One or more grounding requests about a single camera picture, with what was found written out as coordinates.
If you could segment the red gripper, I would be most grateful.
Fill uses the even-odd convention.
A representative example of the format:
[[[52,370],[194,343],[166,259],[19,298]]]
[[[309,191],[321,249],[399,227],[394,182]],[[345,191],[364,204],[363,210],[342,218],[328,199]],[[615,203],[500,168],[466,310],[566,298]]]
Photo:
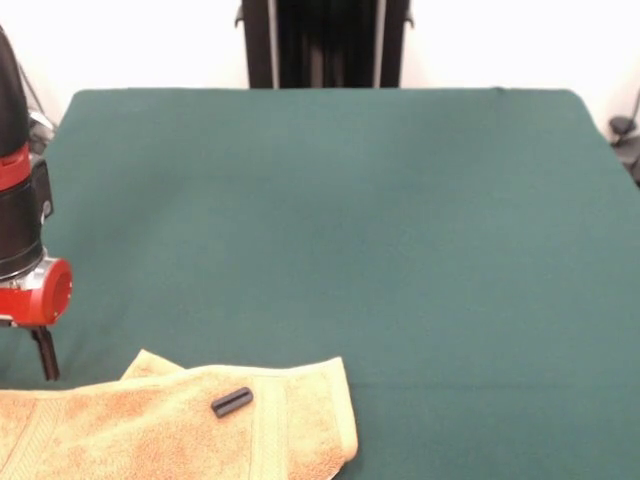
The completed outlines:
[[[67,310],[73,289],[67,260],[45,256],[32,270],[1,282],[1,325],[33,328],[47,381],[60,377],[53,336],[46,328]]]

